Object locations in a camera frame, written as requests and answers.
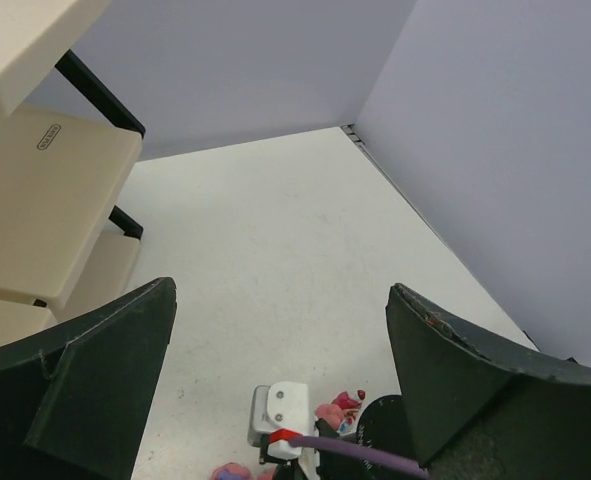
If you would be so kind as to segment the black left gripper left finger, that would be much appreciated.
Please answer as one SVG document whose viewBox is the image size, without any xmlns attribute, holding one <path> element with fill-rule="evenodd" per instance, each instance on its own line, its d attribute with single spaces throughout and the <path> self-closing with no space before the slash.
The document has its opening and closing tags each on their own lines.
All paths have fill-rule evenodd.
<svg viewBox="0 0 591 480">
<path fill-rule="evenodd" d="M 0 479 L 128 479 L 177 311 L 160 277 L 0 347 Z"/>
</svg>

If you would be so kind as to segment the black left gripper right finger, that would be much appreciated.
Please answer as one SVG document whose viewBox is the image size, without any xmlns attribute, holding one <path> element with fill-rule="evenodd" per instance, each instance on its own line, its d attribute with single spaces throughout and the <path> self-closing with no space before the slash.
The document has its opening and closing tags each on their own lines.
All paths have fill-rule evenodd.
<svg viewBox="0 0 591 480">
<path fill-rule="evenodd" d="M 386 306 L 414 451 L 433 479 L 591 479 L 591 367 L 398 283 Z"/>
</svg>

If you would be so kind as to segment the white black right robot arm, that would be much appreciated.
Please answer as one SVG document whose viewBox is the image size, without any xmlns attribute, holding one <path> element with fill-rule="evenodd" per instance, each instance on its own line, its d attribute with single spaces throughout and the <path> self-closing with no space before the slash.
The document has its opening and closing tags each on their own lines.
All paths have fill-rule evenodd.
<svg viewBox="0 0 591 480">
<path fill-rule="evenodd" d="M 361 413 L 357 426 L 346 442 L 416 459 L 404 400 L 386 395 L 373 400 Z M 402 480 L 414 476 L 387 467 L 330 452 L 320 451 L 318 475 L 321 479 Z"/>
</svg>

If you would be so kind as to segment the beige three-tier shelf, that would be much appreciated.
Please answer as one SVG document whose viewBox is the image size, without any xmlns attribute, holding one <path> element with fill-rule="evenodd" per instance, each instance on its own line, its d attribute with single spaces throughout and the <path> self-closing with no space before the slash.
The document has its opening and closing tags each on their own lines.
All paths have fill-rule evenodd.
<svg viewBox="0 0 591 480">
<path fill-rule="evenodd" d="M 118 297 L 145 129 L 74 53 L 104 1 L 0 1 L 0 346 Z"/>
</svg>

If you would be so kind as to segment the pink bear red cake toy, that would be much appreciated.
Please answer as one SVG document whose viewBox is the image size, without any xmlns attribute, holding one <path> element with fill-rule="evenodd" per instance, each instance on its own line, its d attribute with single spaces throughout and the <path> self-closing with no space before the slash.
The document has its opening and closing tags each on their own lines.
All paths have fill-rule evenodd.
<svg viewBox="0 0 591 480">
<path fill-rule="evenodd" d="M 365 400 L 366 392 L 362 389 L 342 391 L 332 401 L 320 404 L 314 414 L 336 433 L 346 435 L 355 426 Z"/>
</svg>

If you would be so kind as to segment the pink lying figure toy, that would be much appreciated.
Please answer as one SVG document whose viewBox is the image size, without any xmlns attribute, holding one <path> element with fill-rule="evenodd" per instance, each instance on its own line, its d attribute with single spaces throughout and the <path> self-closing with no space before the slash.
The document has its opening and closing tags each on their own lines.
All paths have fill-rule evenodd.
<svg viewBox="0 0 591 480">
<path fill-rule="evenodd" d="M 216 468 L 210 477 L 211 480 L 251 480 L 251 471 L 238 463 L 230 462 Z"/>
</svg>

